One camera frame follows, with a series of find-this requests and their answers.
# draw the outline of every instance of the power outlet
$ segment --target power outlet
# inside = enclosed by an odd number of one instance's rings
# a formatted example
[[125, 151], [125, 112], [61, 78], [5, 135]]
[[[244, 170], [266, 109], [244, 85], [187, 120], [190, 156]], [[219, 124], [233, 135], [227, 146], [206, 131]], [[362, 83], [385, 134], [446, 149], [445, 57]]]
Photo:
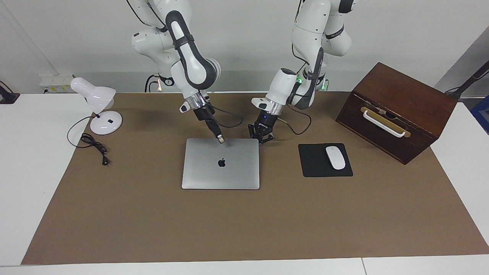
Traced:
[[39, 86], [43, 93], [74, 93], [70, 86], [74, 78], [73, 75], [43, 76]]

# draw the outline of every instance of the computer mouse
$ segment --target computer mouse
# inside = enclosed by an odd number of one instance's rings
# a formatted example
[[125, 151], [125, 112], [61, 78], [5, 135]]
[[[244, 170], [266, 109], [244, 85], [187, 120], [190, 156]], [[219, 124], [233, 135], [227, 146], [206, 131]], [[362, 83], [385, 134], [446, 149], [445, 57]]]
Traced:
[[345, 158], [343, 157], [343, 154], [341, 153], [338, 147], [336, 146], [326, 147], [326, 154], [328, 155], [331, 165], [335, 170], [341, 170], [345, 168], [346, 166]]

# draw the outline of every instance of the blue object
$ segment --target blue object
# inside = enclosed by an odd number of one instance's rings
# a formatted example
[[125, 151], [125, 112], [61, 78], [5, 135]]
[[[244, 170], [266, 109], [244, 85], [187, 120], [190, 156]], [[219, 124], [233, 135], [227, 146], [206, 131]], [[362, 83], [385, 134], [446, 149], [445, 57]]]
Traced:
[[470, 110], [482, 128], [489, 134], [489, 95]]

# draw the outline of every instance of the white handle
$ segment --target white handle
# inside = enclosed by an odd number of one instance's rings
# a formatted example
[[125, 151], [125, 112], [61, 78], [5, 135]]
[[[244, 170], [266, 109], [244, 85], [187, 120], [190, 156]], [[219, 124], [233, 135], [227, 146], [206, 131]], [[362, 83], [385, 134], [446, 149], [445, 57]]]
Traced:
[[368, 121], [370, 121], [371, 123], [381, 127], [382, 129], [386, 130], [388, 133], [390, 133], [391, 135], [397, 137], [397, 138], [401, 138], [403, 137], [404, 135], [406, 135], [406, 132], [403, 132], [402, 134], [399, 134], [398, 132], [392, 130], [391, 128], [385, 126], [384, 124], [378, 122], [377, 120], [375, 120], [373, 117], [369, 116], [368, 114], [368, 110], [366, 110], [364, 113], [363, 113], [363, 117], [366, 118]]

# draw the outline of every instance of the white desk lamp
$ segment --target white desk lamp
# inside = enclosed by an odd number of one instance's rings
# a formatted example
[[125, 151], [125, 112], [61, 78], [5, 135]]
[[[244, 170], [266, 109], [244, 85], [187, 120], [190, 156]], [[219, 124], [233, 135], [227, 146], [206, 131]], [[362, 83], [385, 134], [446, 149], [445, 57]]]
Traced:
[[73, 91], [81, 94], [93, 112], [95, 118], [90, 123], [90, 129], [97, 135], [108, 135], [119, 129], [122, 116], [115, 111], [106, 111], [114, 104], [115, 90], [107, 87], [96, 87], [87, 80], [77, 77], [71, 81]]

